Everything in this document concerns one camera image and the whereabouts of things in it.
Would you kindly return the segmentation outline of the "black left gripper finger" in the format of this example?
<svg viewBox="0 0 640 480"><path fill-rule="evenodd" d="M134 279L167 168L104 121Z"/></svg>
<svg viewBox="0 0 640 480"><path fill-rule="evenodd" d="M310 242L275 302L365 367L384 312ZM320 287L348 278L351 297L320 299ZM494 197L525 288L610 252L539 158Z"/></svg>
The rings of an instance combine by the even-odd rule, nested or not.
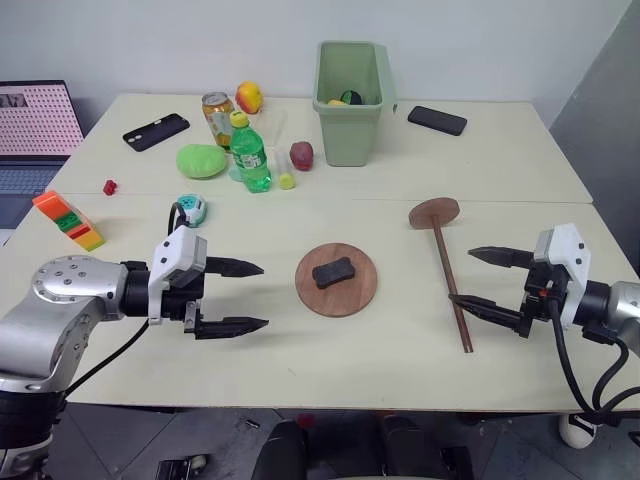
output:
<svg viewBox="0 0 640 480"><path fill-rule="evenodd" d="M268 324L268 320L253 317L224 317L215 322L197 319L194 337L196 340L235 338L255 332Z"/></svg>
<svg viewBox="0 0 640 480"><path fill-rule="evenodd" d="M208 256L206 259L205 272L207 274L217 274L228 278L244 278L262 275L264 270L248 261Z"/></svg>

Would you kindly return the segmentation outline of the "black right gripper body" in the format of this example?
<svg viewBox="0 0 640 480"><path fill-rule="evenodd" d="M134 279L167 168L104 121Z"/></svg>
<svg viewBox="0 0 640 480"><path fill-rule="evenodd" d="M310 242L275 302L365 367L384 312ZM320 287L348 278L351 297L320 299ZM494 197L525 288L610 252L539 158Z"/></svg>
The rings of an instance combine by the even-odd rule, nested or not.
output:
<svg viewBox="0 0 640 480"><path fill-rule="evenodd" d="M524 285L524 298L521 303L522 314L519 336L528 338L534 319L551 319L549 302L555 301L557 307L563 306L563 267L551 266L544 262L533 263Z"/></svg>

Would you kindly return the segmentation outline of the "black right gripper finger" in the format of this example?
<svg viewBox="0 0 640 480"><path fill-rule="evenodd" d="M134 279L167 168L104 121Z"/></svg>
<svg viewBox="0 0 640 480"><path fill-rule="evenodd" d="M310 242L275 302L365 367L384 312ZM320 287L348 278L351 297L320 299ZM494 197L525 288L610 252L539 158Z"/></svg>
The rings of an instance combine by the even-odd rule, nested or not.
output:
<svg viewBox="0 0 640 480"><path fill-rule="evenodd" d="M529 270L534 263L532 252L509 247L482 246L470 249L468 254L485 263L504 268L523 268Z"/></svg>
<svg viewBox="0 0 640 480"><path fill-rule="evenodd" d="M522 314L499 306L496 302L473 295L450 294L454 305L473 316L520 333Z"/></svg>

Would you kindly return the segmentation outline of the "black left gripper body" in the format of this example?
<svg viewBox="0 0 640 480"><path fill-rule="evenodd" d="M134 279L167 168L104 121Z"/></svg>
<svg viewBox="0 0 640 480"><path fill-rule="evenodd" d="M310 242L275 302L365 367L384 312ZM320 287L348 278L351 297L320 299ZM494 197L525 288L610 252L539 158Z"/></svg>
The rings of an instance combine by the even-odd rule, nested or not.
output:
<svg viewBox="0 0 640 480"><path fill-rule="evenodd" d="M184 286L171 285L162 293L163 318L183 323L184 332L194 334L196 319L201 316L200 302L204 296L205 274L199 273Z"/></svg>

